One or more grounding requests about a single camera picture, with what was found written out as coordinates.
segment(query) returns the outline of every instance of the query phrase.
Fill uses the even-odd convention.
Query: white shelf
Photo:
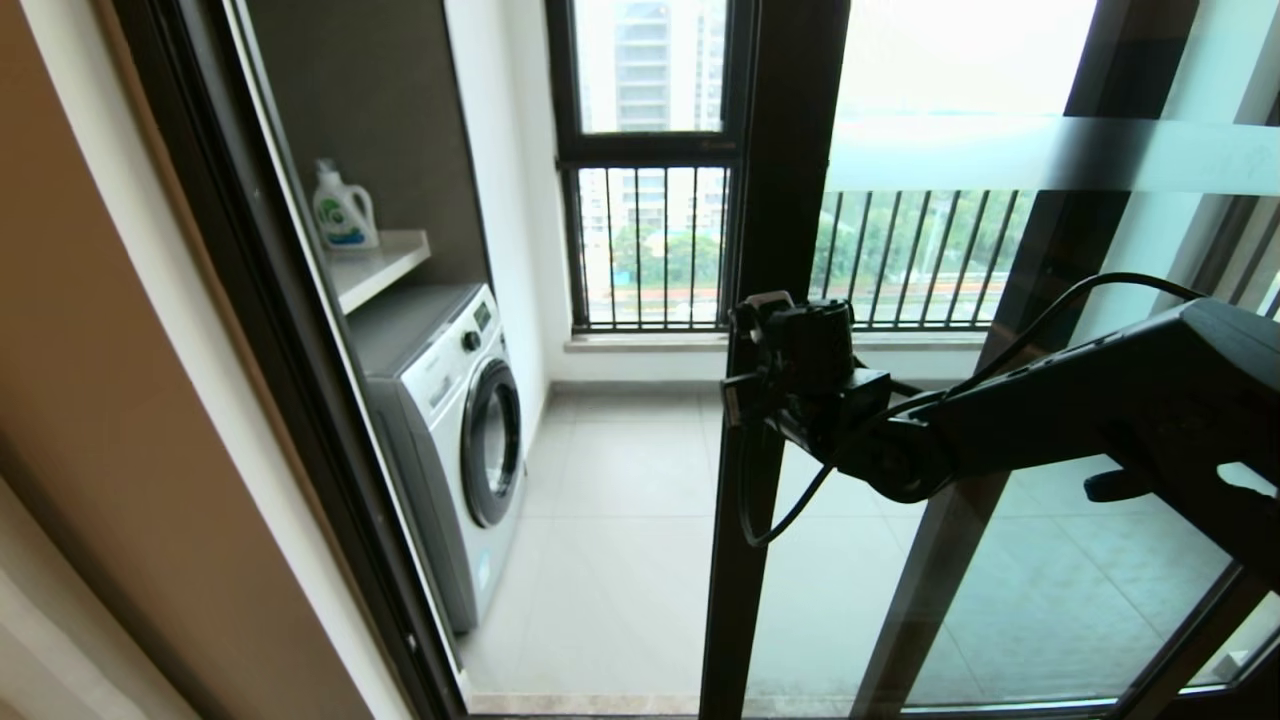
[[[329,278],[346,315],[431,256],[426,231],[379,231],[374,250],[325,250]]]

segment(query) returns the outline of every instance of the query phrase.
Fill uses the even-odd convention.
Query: black cable
[[[1030,341],[1062,311],[1064,307],[1066,307],[1071,302],[1075,302],[1079,297],[1087,295],[1094,287],[1111,283],[1140,284],[1140,286],[1153,287],[1156,290],[1161,290],[1170,295],[1181,297],[1183,300],[1187,301],[1204,297],[1203,293],[1196,292],[1194,290],[1190,290],[1188,287],[1183,287],[1178,283],[1156,278],[1152,275],[1143,275],[1140,273],[1102,273],[1100,275],[1091,275],[1088,278],[1084,278],[1083,281],[1073,284],[1066,292],[1060,295],[1057,300],[1055,300],[1048,307],[1046,307],[1044,311],[1041,313],[1039,316],[1037,316],[1036,320],[1032,322],[1032,324],[1025,331],[1023,331],[1021,333],[1018,334],[1018,337],[1014,338],[1014,341],[1009,345],[1007,348],[1005,348],[1004,352],[997,355],[996,359],[992,360],[991,363],[983,365],[982,369],[975,372],[968,379],[961,380],[945,391],[924,392],[920,395],[915,395],[908,400],[904,400],[902,402],[899,402],[892,407],[881,410],[879,413],[872,415],[869,419],[867,419],[865,421],[860,423],[856,428],[854,428],[850,436],[845,439],[845,442],[841,443],[840,447],[837,447],[836,451],[831,455],[831,460],[828,460],[822,466],[822,469],[818,470],[818,474],[813,477],[813,480],[809,482],[809,487],[805,488],[805,491],[800,495],[800,500],[797,500],[796,503],[791,506],[791,510],[786,514],[786,516],[782,518],[781,521],[778,521],[777,525],[771,528],[763,536],[756,536],[755,530],[751,529],[751,518],[750,514],[748,512],[746,471],[745,471],[746,468],[744,466],[744,461],[746,459],[746,442],[744,438],[744,442],[739,447],[739,454],[737,454],[737,520],[739,524],[742,525],[742,537],[746,539],[746,544],[755,548],[765,547],[771,542],[777,539],[778,536],[786,532],[786,529],[791,527],[791,523],[794,523],[796,518],[800,516],[800,512],[804,511],[805,506],[809,505],[809,501],[813,500],[813,496],[818,493],[818,488],[820,488],[822,483],[826,482],[828,475],[831,475],[831,471],[836,469],[836,466],[840,464],[840,460],[845,456],[845,454],[852,450],[855,442],[860,441],[863,436],[865,436],[873,427],[895,415],[906,413],[908,410],[914,410],[922,405],[928,405],[934,400],[938,400],[941,402],[947,397],[951,397],[952,395],[957,395],[973,388],[978,383],[993,375],[997,370],[1000,370],[1000,368],[1002,368],[1010,360],[1016,357],[1018,354],[1021,352],[1023,348],[1025,348],[1030,343]]]

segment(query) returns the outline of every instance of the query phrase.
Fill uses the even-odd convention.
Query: window frame
[[[552,108],[556,114],[556,169],[561,176],[564,202],[566,258],[572,301],[572,333],[678,333],[718,332],[726,324],[728,299],[733,297],[739,243],[739,199],[742,192],[742,155],[746,135],[748,92],[755,45],[759,0],[726,0],[724,58],[721,81],[721,129],[662,132],[582,131],[581,92],[577,81],[573,0],[545,0],[547,40],[550,60]],[[721,252],[721,283],[714,327],[672,320],[654,328],[620,328],[616,323],[590,323],[581,264],[582,229],[579,170],[609,168],[724,168],[730,173],[724,200],[724,238]]]

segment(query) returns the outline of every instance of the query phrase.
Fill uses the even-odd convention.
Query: window
[[[573,331],[724,327],[749,0],[548,0]]]

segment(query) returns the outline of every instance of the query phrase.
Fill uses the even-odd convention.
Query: robotic arm
[[[1041,320],[1073,293],[1133,278],[1091,278]],[[755,537],[740,512],[751,544],[785,530],[833,469],[918,502],[968,477],[1106,454],[1121,469],[1088,478],[1091,500],[1155,493],[1280,592],[1280,505],[1217,474],[1242,461],[1280,484],[1275,322],[1201,297],[984,382],[987,369],[919,393],[858,361],[850,319],[844,301],[797,306],[785,292],[735,310],[735,332],[756,345],[759,364],[722,383],[730,423],[767,423],[824,465],[769,533]],[[893,395],[910,397],[891,406]]]

